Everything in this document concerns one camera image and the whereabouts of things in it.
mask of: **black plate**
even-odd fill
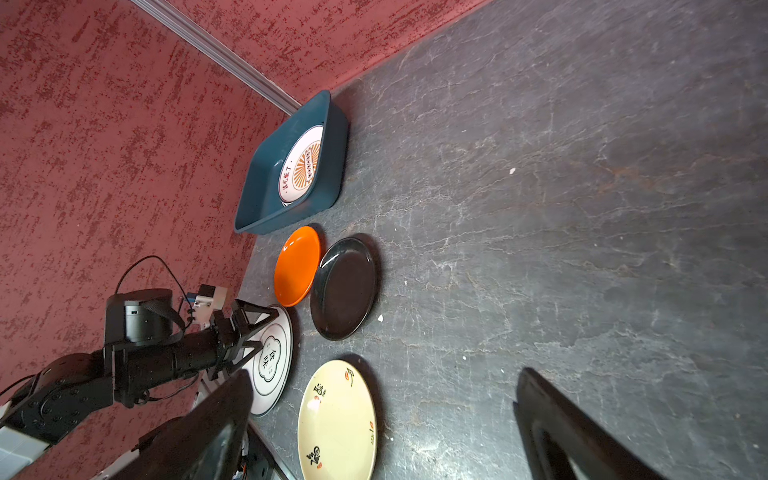
[[[342,238],[323,256],[312,282],[310,308],[320,335],[341,340],[366,319],[376,297],[376,264],[355,237]]]

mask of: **dark teal tub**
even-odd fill
[[[306,191],[285,205],[278,192],[283,164],[293,145],[310,128],[322,125],[323,136],[314,180]],[[236,233],[264,234],[330,208],[341,190],[349,122],[321,91],[280,125],[253,154],[235,216]]]

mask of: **cream plate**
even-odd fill
[[[305,480],[368,480],[376,462],[376,412],[355,367],[332,360],[317,369],[299,410]]]
[[[261,341],[263,348],[252,360],[243,365],[243,369],[250,374],[253,387],[253,404],[250,412],[254,415],[264,415],[277,403],[286,385],[293,351],[293,334],[288,312],[280,305],[270,306],[276,308],[280,315],[258,333],[258,338],[252,338]],[[246,314],[249,323],[255,323],[266,316],[266,313],[246,312]],[[243,349],[243,355],[247,355],[252,350]]]
[[[284,205],[298,200],[315,180],[322,139],[323,126],[316,125],[304,132],[288,152],[277,182],[277,192]]]

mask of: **red wall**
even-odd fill
[[[299,102],[487,0],[170,0]]]
[[[283,120],[128,0],[0,3],[0,388],[100,348],[140,256],[189,290],[239,288],[255,238],[233,234],[240,188]],[[155,264],[124,289],[172,285]],[[92,415],[19,478],[90,478],[185,394]]]

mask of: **black cable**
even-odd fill
[[[182,391],[184,391],[184,390],[186,390],[186,389],[190,388],[192,385],[194,385],[195,383],[197,383],[197,380],[198,380],[198,379],[200,379],[200,372],[198,372],[198,373],[197,373],[197,374],[194,376],[194,378],[192,379],[192,381],[191,381],[191,382],[189,382],[189,383],[188,383],[188,384],[186,384],[185,386],[179,387],[179,389],[178,389],[178,390],[176,390],[176,392],[173,392],[173,393],[171,393],[170,395],[168,395],[168,396],[165,396],[165,397],[162,397],[162,398],[159,398],[159,399],[156,399],[156,398],[154,398],[154,397],[152,397],[152,396],[148,396],[148,397],[147,397],[147,402],[159,402],[159,401],[161,401],[161,400],[168,400],[170,397],[172,397],[172,396],[174,396],[174,395],[176,395],[176,394],[178,394],[178,393],[181,393]]]
[[[31,375],[27,375],[25,377],[21,377],[20,379],[16,380],[11,385],[5,387],[5,389],[2,392],[0,392],[0,396],[3,396],[8,390],[10,390],[13,387],[17,386],[19,383],[24,382],[25,380],[32,378],[33,376],[37,376],[37,373],[33,373]]]
[[[146,256],[146,257],[144,257],[144,258],[140,258],[139,260],[137,260],[137,261],[136,261],[136,263],[134,263],[133,265],[131,265],[130,267],[128,267],[128,270],[125,270],[125,273],[123,273],[123,276],[121,276],[121,277],[120,277],[120,280],[118,281],[118,285],[117,285],[117,286],[114,288],[114,294],[115,294],[115,295],[117,295],[117,294],[118,294],[118,291],[120,290],[120,285],[123,283],[123,280],[125,280],[125,277],[126,277],[126,276],[127,276],[129,273],[130,273],[130,271],[131,271],[131,270],[133,270],[133,269],[134,269],[134,267],[136,267],[136,266],[137,266],[139,263],[141,263],[141,262],[143,262],[143,261],[145,261],[145,260],[147,260],[147,259],[150,259],[150,258],[157,258],[157,259],[160,261],[160,263],[162,263],[162,264],[163,264],[163,266],[165,267],[165,269],[166,269],[166,270],[168,270],[168,273],[170,274],[170,276],[172,276],[172,277],[173,277],[173,279],[174,279],[174,282],[176,282],[176,284],[179,286],[179,289],[181,290],[181,295],[182,295],[182,296],[183,296],[183,298],[184,298],[184,299],[187,301],[187,303],[189,303],[189,305],[190,305],[190,310],[194,310],[194,307],[192,307],[192,302],[191,302],[191,301],[190,301],[190,300],[187,298],[187,293],[186,293],[187,291],[184,289],[184,287],[182,287],[182,286],[181,286],[181,283],[179,283],[179,280],[176,278],[176,276],[174,275],[174,273],[173,273],[172,271],[170,271],[170,267],[168,266],[168,264],[167,264],[167,263],[165,263],[165,260],[161,259],[161,258],[160,258],[160,257],[158,257],[157,255],[147,255],[147,256]],[[183,305],[183,304],[184,304],[184,300],[181,300],[181,302],[182,302],[182,303],[179,305],[179,310],[178,310],[178,311],[181,311],[181,305]],[[189,318],[189,322],[187,322],[187,326],[185,326],[185,327],[184,327],[184,330],[183,330],[183,331],[186,331],[186,330],[187,330],[187,329],[190,327],[190,325],[192,325],[192,316],[191,316],[191,312],[190,312],[190,318]]]

